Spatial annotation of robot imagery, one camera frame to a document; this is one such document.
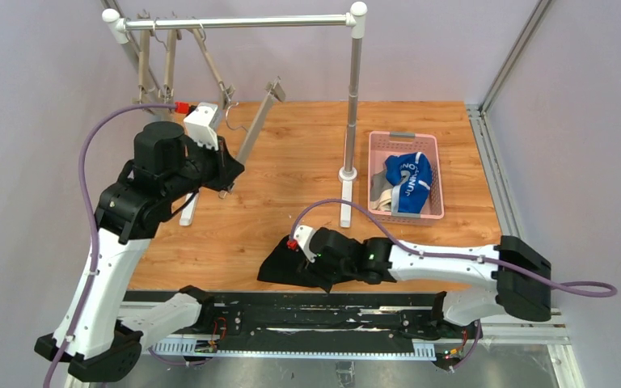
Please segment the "beige hanger with black underwear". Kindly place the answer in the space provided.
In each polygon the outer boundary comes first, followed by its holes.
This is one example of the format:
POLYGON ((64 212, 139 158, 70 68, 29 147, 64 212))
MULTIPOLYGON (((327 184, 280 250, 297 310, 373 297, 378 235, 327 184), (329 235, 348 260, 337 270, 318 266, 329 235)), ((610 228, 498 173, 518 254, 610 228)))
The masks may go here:
POLYGON ((247 133, 246 137, 243 140, 243 143, 239 147, 239 152, 235 157, 235 160, 237 162, 245 166, 254 148, 254 144, 256 143, 256 140, 258 139, 260 132, 264 127, 264 122, 266 121, 266 117, 269 111, 272 109, 272 106, 276 101, 285 101, 286 93, 281 85, 281 78, 279 76, 275 77, 265 87, 266 95, 261 100, 258 111, 251 125, 249 127, 244 127, 242 125, 238 127, 233 127, 229 123, 229 112, 232 107, 237 107, 239 105, 239 102, 234 103, 232 100, 232 96, 234 94, 234 88, 232 86, 224 86, 223 82, 219 82, 219 86, 221 88, 222 110, 224 112, 223 120, 226 127, 233 131, 238 129, 244 129, 247 133))

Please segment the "black underwear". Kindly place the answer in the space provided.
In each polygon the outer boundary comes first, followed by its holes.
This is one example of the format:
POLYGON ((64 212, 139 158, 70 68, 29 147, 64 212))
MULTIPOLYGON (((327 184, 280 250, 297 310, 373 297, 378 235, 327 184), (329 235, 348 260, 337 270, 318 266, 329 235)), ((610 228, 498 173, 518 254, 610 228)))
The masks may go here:
POLYGON ((337 272, 314 270, 299 249, 287 247, 289 237, 283 237, 260 265, 257 280, 279 285, 322 289, 329 293, 334 285, 349 281, 337 272))

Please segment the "grey white underwear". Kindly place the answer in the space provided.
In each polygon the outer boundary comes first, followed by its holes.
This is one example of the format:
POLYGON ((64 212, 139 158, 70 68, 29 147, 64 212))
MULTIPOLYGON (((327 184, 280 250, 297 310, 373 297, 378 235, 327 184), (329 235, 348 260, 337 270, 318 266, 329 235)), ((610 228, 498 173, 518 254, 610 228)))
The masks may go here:
POLYGON ((383 170, 371 177, 369 207, 374 211, 393 212, 398 208, 395 194, 398 186, 387 179, 387 171, 383 170))

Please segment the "beige hanger with blue underwear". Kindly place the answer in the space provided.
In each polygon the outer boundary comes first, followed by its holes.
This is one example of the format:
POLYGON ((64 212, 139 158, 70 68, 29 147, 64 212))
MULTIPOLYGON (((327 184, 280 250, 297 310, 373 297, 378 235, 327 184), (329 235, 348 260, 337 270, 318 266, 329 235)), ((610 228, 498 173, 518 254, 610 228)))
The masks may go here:
POLYGON ((234 91, 232 86, 227 86, 224 82, 224 79, 219 71, 212 54, 208 50, 206 46, 206 34, 203 27, 197 27, 192 29, 192 34, 195 37, 196 43, 201 51, 201 54, 205 60, 206 65, 208 66, 213 78, 218 86, 220 97, 218 100, 218 104, 221 109, 227 109, 232 104, 231 95, 234 91))

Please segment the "beige clip hanger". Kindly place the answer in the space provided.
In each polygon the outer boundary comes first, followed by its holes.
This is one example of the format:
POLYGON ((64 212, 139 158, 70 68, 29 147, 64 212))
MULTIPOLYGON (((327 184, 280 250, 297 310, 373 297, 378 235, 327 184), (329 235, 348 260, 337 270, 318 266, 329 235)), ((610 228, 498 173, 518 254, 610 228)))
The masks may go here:
POLYGON ((176 46, 177 42, 181 40, 182 35, 179 29, 171 29, 167 31, 166 39, 162 40, 158 37, 156 27, 154 27, 153 35, 154 38, 164 47, 165 51, 163 85, 160 88, 159 97, 164 103, 173 103, 176 46))

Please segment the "blue underwear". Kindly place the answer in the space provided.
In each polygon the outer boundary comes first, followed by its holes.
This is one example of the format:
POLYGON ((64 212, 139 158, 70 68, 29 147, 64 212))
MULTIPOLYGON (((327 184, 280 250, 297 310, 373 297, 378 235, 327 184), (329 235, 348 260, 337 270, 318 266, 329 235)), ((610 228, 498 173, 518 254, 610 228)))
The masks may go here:
POLYGON ((419 214, 429 198, 433 170, 424 153, 391 155, 385 161, 386 179, 392 185, 391 210, 419 214))

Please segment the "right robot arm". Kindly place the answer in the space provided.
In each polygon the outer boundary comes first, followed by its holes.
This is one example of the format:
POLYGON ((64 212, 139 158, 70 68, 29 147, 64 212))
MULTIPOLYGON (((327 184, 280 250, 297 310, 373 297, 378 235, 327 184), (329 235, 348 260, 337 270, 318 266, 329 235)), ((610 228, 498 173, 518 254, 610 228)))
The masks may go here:
POLYGON ((504 235, 497 245, 437 247, 389 238, 363 242, 327 228, 299 226, 292 246, 303 252, 302 269, 325 291, 347 280, 370 285, 406 280, 466 284, 433 303, 433 318, 464 327, 506 313, 529 322, 551 318, 551 264, 520 238, 504 235))

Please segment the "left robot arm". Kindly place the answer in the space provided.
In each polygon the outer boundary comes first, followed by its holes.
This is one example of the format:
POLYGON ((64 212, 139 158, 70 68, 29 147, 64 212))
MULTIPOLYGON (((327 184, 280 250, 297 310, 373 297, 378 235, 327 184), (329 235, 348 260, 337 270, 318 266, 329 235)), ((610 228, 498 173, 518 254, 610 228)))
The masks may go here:
POLYGON ((87 270, 59 327, 36 341, 36 353, 66 363, 81 382, 118 382, 167 336, 187 327, 209 330, 213 298, 192 285, 127 318, 120 305, 158 228, 178 214, 174 203, 202 188, 225 190, 243 170, 222 136, 208 146, 175 122, 147 124, 133 140, 133 157, 99 197, 87 270))

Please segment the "empty beige hanger left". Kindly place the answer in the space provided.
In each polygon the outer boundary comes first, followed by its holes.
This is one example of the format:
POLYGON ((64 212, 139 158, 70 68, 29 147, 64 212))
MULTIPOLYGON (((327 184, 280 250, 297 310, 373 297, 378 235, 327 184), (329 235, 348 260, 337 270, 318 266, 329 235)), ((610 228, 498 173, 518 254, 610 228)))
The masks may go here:
POLYGON ((140 30, 137 43, 137 88, 138 96, 134 103, 142 104, 152 101, 152 94, 156 92, 156 82, 150 69, 150 41, 151 30, 140 30))

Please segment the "metal clothes rack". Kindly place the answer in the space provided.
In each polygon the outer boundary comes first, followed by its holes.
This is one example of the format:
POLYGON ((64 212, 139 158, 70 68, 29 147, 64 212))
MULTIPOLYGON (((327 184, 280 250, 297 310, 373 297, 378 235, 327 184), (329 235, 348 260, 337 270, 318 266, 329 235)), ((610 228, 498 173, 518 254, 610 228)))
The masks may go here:
MULTIPOLYGON (((315 26, 344 26, 351 29, 352 46, 349 76, 348 118, 344 135, 344 160, 338 176, 342 183, 341 199, 346 203, 340 206, 340 227, 349 228, 352 224, 353 182, 358 177, 355 163, 355 144, 357 135, 358 91, 361 69, 362 42, 365 36, 366 16, 368 7, 364 2, 354 2, 347 13, 336 15, 291 15, 291 16, 262 16, 249 18, 219 18, 219 19, 157 19, 146 17, 132 21, 123 16, 116 8, 114 1, 104 1, 105 9, 102 20, 108 25, 118 44, 132 44, 132 32, 140 30, 168 31, 179 29, 192 32, 192 29, 209 28, 245 28, 245 27, 315 27, 315 26)), ((152 95, 162 102, 159 97, 163 83, 156 82, 156 92, 152 95)))

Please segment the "pink plastic basket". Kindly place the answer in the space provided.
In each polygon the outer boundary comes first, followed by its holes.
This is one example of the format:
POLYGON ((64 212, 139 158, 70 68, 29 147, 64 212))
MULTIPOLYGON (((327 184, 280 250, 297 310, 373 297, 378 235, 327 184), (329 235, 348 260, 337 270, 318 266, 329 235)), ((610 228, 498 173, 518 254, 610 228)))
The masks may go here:
POLYGON ((415 133, 397 133, 373 131, 369 135, 369 185, 368 208, 378 220, 390 223, 431 226, 444 217, 444 201, 441 186, 441 172, 439 168, 439 152, 437 139, 433 135, 415 133), (370 186, 371 177, 380 171, 386 170, 385 161, 391 155, 422 152, 429 160, 433 170, 433 183, 429 198, 419 214, 381 212, 371 210, 370 186))

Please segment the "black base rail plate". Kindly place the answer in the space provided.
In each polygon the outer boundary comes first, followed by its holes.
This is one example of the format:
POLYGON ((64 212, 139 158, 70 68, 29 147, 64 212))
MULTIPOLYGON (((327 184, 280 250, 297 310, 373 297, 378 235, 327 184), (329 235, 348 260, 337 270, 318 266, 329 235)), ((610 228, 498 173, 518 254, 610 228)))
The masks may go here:
POLYGON ((472 344, 474 324, 447 323, 442 294, 265 293, 213 294, 201 323, 189 324, 156 345, 185 356, 270 356, 377 359, 445 355, 429 345, 472 344))

